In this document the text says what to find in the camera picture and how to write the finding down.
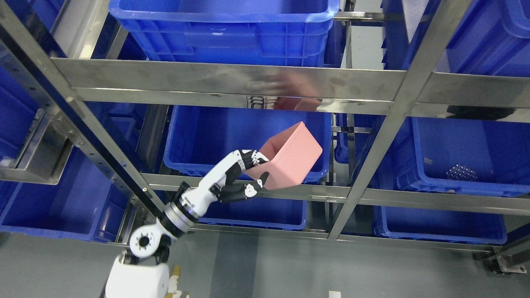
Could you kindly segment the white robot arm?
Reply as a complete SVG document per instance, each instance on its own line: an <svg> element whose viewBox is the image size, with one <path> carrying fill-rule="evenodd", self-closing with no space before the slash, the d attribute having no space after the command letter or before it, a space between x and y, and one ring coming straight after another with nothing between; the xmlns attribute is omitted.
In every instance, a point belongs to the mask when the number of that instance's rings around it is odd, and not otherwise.
<svg viewBox="0 0 530 298"><path fill-rule="evenodd" d="M194 212L171 202L161 217L137 228L129 248L114 259L104 286L104 298L188 298L178 289L178 274L167 261L171 245L197 223Z"/></svg>

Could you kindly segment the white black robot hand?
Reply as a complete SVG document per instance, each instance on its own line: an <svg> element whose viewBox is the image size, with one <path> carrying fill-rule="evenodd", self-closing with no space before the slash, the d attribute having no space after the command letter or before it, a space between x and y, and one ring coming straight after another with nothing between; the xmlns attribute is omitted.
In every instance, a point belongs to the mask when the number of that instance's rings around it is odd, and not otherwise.
<svg viewBox="0 0 530 298"><path fill-rule="evenodd" d="M269 159L257 150L232 151L201 179L196 188L184 190L175 206L184 215L197 221L205 215L213 202L228 204L250 199L263 189L269 172L246 183L237 183L236 180L244 171L267 162Z"/></svg>

